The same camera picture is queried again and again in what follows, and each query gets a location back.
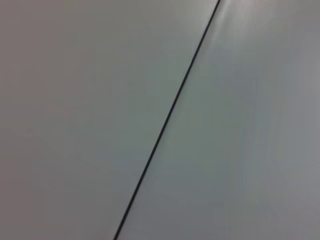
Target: smooth surface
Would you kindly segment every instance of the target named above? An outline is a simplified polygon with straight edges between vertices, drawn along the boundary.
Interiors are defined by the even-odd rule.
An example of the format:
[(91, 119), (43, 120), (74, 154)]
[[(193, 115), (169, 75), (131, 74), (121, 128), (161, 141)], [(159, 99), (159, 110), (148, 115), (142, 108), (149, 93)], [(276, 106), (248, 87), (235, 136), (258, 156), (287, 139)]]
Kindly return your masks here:
[(121, 240), (320, 238), (320, 2), (221, 2)]
[(0, 239), (110, 240), (216, 0), (0, 3)]

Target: gray surface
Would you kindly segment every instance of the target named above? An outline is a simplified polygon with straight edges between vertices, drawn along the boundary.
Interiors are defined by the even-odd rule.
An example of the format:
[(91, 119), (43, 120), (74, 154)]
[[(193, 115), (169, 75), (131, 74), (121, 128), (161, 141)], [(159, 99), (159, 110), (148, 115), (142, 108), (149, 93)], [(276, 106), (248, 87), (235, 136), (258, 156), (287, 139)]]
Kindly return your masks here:
[(319, 9), (223, 1), (121, 240), (320, 239)]
[(1, 240), (112, 239), (215, 2), (1, 1)]

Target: black line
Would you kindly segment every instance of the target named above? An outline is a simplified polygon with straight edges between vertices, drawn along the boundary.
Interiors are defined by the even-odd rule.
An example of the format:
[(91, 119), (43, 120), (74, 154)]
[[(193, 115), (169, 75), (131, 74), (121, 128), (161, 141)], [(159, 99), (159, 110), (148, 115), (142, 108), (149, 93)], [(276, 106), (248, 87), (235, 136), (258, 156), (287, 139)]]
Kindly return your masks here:
[(146, 165), (145, 165), (145, 167), (144, 167), (144, 169), (143, 169), (143, 172), (142, 172), (142, 174), (141, 174), (141, 176), (140, 176), (140, 179), (139, 179), (139, 181), (138, 181), (138, 183), (137, 183), (137, 185), (136, 185), (136, 187), (135, 187), (135, 190), (134, 190), (134, 192), (133, 192), (133, 194), (132, 194), (132, 197), (131, 197), (131, 199), (130, 199), (130, 202), (129, 202), (128, 206), (126, 207), (126, 210), (125, 210), (125, 212), (124, 212), (124, 215), (123, 215), (123, 217), (122, 217), (122, 220), (121, 220), (121, 222), (120, 222), (120, 225), (119, 225), (119, 227), (118, 227), (118, 229), (117, 229), (117, 231), (116, 231), (116, 233), (115, 233), (115, 235), (114, 235), (113, 240), (118, 240), (118, 237), (119, 237), (119, 235), (120, 235), (120, 232), (121, 232), (121, 230), (122, 230), (122, 228), (123, 228), (123, 226), (124, 226), (124, 224), (125, 224), (125, 221), (126, 221), (126, 219), (127, 219), (127, 216), (128, 216), (128, 214), (129, 214), (129, 211), (130, 211), (130, 209), (131, 209), (131, 207), (132, 207), (132, 205), (133, 205), (133, 203), (134, 203), (134, 201), (135, 201), (135, 198), (136, 198), (136, 196), (137, 196), (137, 193), (138, 193), (138, 191), (139, 191), (139, 188), (140, 188), (140, 186), (141, 186), (141, 183), (142, 183), (142, 181), (144, 180), (144, 177), (145, 177), (146, 172), (147, 172), (147, 170), (148, 170), (148, 167), (149, 167), (149, 165), (150, 165), (150, 163), (151, 163), (151, 160), (152, 160), (152, 158), (153, 158), (153, 156), (154, 156), (154, 154), (155, 154), (155, 152), (156, 152), (156, 149), (157, 149), (157, 147), (158, 147), (158, 144), (159, 144), (159, 142), (160, 142), (160, 139), (161, 139), (162, 135), (164, 134), (164, 131), (165, 131), (166, 126), (167, 126), (167, 124), (168, 124), (168, 122), (169, 122), (170, 116), (171, 116), (171, 114), (172, 114), (172, 112), (173, 112), (173, 110), (174, 110), (174, 108), (175, 108), (175, 106), (176, 106), (176, 103), (177, 103), (177, 101), (178, 101), (179, 95), (180, 95), (180, 93), (181, 93), (181, 91), (182, 91), (182, 88), (184, 87), (184, 85), (185, 85), (185, 83), (186, 83), (186, 80), (187, 80), (187, 78), (188, 78), (188, 75), (189, 75), (189, 73), (190, 73), (190, 70), (191, 70), (191, 68), (192, 68), (192, 66), (193, 66), (193, 64), (194, 64), (194, 62), (195, 62), (195, 60), (196, 60), (196, 57), (197, 57), (198, 52), (199, 52), (199, 50), (200, 50), (200, 47), (201, 47), (201, 45), (202, 45), (202, 43), (203, 43), (203, 41), (204, 41), (204, 39), (205, 39), (205, 36), (206, 36), (207, 31), (208, 31), (208, 29), (209, 29), (209, 26), (210, 26), (210, 24), (211, 24), (211, 22), (212, 22), (212, 20), (213, 20), (213, 18), (214, 18), (214, 16), (215, 16), (215, 13), (216, 13), (216, 11), (217, 11), (217, 8), (218, 8), (218, 5), (219, 5), (220, 1), (221, 1), (221, 0), (218, 0), (218, 1), (217, 1), (216, 5), (215, 5), (215, 7), (214, 7), (213, 13), (212, 13), (212, 15), (211, 15), (211, 17), (210, 17), (210, 19), (209, 19), (209, 22), (208, 22), (208, 24), (207, 24), (206, 27), (205, 27), (205, 30), (204, 30), (203, 35), (202, 35), (202, 37), (201, 37), (201, 40), (200, 40), (200, 42), (199, 42), (199, 44), (198, 44), (198, 47), (196, 48), (196, 51), (195, 51), (195, 53), (194, 53), (194, 55), (193, 55), (193, 57), (192, 57), (191, 63), (190, 63), (190, 65), (189, 65), (189, 67), (188, 67), (188, 70), (186, 71), (186, 73), (185, 73), (185, 75), (184, 75), (184, 78), (183, 78), (182, 83), (181, 83), (181, 85), (180, 85), (180, 87), (179, 87), (179, 90), (178, 90), (178, 92), (177, 92), (177, 94), (176, 94), (176, 96), (175, 96), (175, 98), (174, 98), (174, 101), (173, 101), (173, 103), (172, 103), (172, 105), (171, 105), (170, 111), (169, 111), (168, 115), (166, 116), (165, 122), (164, 122), (164, 124), (163, 124), (163, 126), (162, 126), (162, 129), (161, 129), (161, 131), (160, 131), (160, 134), (159, 134), (159, 136), (158, 136), (158, 138), (157, 138), (157, 140), (156, 140), (156, 142), (155, 142), (155, 144), (154, 144), (154, 147), (153, 147), (152, 152), (151, 152), (151, 154), (150, 154), (150, 156), (149, 156), (149, 159), (148, 159), (148, 161), (147, 161), (147, 163), (146, 163)]

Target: ceiling panel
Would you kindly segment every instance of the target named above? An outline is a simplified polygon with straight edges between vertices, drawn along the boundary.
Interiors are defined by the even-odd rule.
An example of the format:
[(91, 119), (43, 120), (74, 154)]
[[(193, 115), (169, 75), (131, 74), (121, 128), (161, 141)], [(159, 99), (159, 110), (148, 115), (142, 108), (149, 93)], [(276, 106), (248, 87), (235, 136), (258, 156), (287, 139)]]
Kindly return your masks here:
[(0, 3), (0, 239), (110, 240), (216, 0)]
[(121, 240), (319, 239), (319, 9), (221, 1)]

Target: white panel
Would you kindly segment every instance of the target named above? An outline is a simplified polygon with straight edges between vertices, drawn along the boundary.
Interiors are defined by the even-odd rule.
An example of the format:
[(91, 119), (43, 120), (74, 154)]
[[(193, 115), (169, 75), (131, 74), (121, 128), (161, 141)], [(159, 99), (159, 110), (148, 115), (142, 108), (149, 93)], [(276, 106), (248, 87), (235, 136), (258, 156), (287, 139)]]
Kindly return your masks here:
[(320, 239), (320, 2), (221, 2), (122, 240)]
[(110, 240), (216, 0), (2, 0), (0, 239)]

